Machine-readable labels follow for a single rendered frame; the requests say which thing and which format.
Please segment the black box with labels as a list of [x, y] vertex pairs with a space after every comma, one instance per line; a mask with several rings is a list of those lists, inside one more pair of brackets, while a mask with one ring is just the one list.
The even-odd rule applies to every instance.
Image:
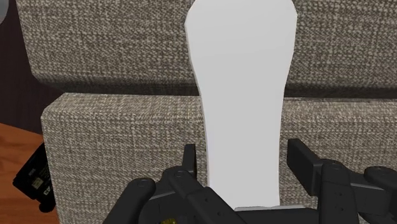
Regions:
[[42, 213], [53, 211], [55, 197], [44, 143], [38, 146], [17, 172], [12, 184], [30, 199], [37, 200]]

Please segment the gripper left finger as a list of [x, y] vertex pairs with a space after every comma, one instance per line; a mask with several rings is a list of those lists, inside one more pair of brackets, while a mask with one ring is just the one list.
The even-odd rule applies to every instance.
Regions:
[[164, 170], [159, 182], [131, 181], [103, 224], [246, 224], [212, 189], [197, 181], [194, 144], [184, 148], [183, 162]]

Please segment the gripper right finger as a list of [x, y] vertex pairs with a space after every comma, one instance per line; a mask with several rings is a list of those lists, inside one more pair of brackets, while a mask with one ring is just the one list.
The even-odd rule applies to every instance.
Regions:
[[397, 224], [397, 171], [367, 167], [363, 174], [337, 160], [319, 158], [300, 139], [289, 139], [287, 165], [310, 196], [319, 224]]

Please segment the grey woven fabric sofa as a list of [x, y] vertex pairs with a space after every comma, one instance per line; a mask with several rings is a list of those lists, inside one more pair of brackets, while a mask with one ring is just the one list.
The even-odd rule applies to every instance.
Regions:
[[[133, 179], [197, 150], [201, 98], [185, 19], [195, 0], [10, 0], [33, 76], [60, 90], [41, 115], [60, 224], [102, 224]], [[287, 140], [361, 172], [397, 169], [397, 0], [277, 0], [297, 17], [282, 107], [279, 199], [314, 208]]]

